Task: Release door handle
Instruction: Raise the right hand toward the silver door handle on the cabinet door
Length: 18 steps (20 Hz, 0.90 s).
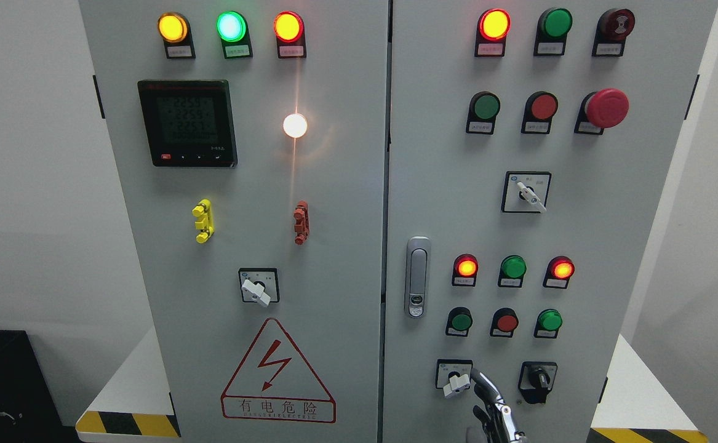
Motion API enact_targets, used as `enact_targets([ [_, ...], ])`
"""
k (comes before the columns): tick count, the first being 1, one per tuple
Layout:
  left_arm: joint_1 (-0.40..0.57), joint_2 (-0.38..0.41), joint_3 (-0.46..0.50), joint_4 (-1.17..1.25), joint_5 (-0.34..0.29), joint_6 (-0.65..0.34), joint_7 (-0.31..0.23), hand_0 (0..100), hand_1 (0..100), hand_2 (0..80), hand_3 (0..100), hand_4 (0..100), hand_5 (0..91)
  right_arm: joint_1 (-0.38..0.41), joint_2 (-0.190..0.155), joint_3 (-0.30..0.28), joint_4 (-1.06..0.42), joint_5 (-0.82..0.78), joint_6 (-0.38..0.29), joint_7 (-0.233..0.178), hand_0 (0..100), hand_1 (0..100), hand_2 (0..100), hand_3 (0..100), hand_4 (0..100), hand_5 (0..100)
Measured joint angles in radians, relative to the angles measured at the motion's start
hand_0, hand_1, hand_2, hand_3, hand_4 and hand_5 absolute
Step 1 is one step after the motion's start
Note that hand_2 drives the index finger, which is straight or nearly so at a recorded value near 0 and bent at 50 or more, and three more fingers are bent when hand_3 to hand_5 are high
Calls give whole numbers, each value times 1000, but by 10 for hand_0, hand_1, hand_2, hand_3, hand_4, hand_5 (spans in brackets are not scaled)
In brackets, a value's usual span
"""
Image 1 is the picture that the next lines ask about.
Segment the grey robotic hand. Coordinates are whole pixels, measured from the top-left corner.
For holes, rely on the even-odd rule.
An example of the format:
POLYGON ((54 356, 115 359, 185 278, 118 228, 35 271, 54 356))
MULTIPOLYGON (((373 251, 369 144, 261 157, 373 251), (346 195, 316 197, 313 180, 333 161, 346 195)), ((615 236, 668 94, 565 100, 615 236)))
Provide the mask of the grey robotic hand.
POLYGON ((471 369, 469 377, 474 381, 475 395, 484 406, 473 407, 481 428, 466 429, 466 442, 527 442, 527 436, 514 421, 513 410, 493 381, 477 368, 471 369))

